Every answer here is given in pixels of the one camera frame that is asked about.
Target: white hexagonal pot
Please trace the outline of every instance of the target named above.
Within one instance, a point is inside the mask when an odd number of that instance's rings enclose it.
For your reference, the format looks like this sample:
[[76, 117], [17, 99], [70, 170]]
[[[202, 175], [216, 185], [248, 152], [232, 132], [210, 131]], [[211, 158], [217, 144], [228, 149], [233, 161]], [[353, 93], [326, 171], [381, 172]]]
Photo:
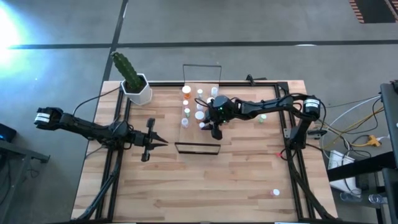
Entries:
[[145, 87], [141, 90], [140, 93], [129, 93], [126, 91], [126, 81], [124, 80], [122, 82], [122, 89], [124, 94], [135, 104], [137, 105], [145, 105], [147, 103], [150, 102], [150, 100], [152, 99], [152, 89], [150, 88], [147, 78], [145, 77], [144, 74], [137, 74], [138, 76], [140, 76], [141, 78], [143, 78], [145, 80]]

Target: wooden table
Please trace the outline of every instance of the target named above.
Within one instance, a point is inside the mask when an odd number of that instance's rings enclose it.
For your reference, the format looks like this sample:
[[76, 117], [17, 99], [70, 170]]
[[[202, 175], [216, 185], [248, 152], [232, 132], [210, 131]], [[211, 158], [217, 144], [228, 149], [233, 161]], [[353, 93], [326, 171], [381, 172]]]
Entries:
[[[285, 82], [291, 93], [306, 92], [301, 80]], [[104, 82], [101, 93], [118, 85]], [[278, 113], [267, 114], [263, 124], [256, 119], [232, 120], [223, 127], [229, 144], [222, 145], [217, 156], [179, 154], [174, 142], [179, 138], [182, 92], [177, 87], [152, 89], [150, 104], [131, 107], [129, 123], [146, 131], [147, 119], [155, 118], [154, 131], [170, 144], [152, 151], [149, 162], [140, 161], [142, 147], [124, 151], [114, 222], [297, 221], [287, 163], [275, 155], [284, 148]], [[252, 101], [275, 98], [275, 91], [268, 87], [220, 87], [219, 92]], [[114, 92], [99, 99], [96, 123], [113, 121], [117, 95]], [[90, 142], [87, 153], [99, 146]], [[337, 217], [321, 152], [308, 147], [303, 157], [312, 192]], [[81, 215], [98, 193], [105, 158], [102, 149], [85, 161], [72, 218]], [[272, 189], [279, 189], [280, 195], [272, 196]], [[300, 198], [307, 216], [301, 190]]]

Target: concrete floor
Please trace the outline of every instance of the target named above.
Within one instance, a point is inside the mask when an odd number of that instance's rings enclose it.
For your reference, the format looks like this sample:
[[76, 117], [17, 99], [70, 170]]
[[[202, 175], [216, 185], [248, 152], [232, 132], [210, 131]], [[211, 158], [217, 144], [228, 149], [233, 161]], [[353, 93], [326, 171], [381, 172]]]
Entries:
[[[8, 18], [10, 44], [110, 44], [122, 0], [0, 1]], [[378, 40], [398, 39], [398, 24], [360, 24], [348, 0], [130, 0], [119, 43]], [[375, 96], [379, 85], [396, 78], [398, 45], [314, 47], [222, 47], [118, 49], [149, 80], [182, 80], [182, 64], [222, 65], [222, 80], [242, 80], [248, 73], [270, 80], [305, 80], [308, 93], [326, 105]], [[101, 87], [109, 49], [3, 50], [0, 57], [0, 123], [15, 128], [15, 143], [50, 154], [40, 175], [28, 179], [12, 206], [9, 223], [62, 222], [70, 218], [87, 141], [66, 131], [41, 131], [33, 125], [38, 107], [72, 112]], [[218, 79], [217, 70], [189, 70], [186, 79]], [[112, 69], [110, 80], [121, 80]], [[92, 120], [96, 101], [77, 116]], [[353, 105], [331, 108], [333, 121]], [[335, 125], [343, 128], [371, 112], [366, 104]], [[383, 114], [370, 132], [388, 134]], [[371, 120], [363, 127], [371, 128]], [[326, 136], [328, 142], [332, 136]], [[337, 144], [334, 149], [344, 151]], [[366, 148], [372, 155], [391, 150]], [[376, 222], [373, 209], [341, 203], [340, 218]]]

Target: green cactus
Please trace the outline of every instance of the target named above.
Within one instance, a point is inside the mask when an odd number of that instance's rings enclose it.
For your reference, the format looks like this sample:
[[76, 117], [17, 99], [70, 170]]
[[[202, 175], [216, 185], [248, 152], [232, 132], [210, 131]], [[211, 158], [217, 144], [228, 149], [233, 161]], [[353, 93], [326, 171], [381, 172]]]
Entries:
[[137, 72], [132, 67], [129, 60], [121, 53], [111, 53], [114, 66], [118, 69], [120, 74], [126, 79], [127, 87], [134, 93], [139, 93], [144, 87], [144, 82], [137, 75]]

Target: potted plant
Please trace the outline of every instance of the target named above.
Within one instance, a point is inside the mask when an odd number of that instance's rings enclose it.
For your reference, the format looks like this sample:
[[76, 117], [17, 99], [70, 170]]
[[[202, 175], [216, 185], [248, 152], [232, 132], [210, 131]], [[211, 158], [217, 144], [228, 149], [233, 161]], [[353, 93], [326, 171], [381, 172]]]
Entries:
[[124, 77], [122, 89], [124, 94], [135, 104], [145, 105], [152, 99], [152, 89], [144, 74], [135, 71], [129, 60], [121, 53], [111, 54], [114, 66]]

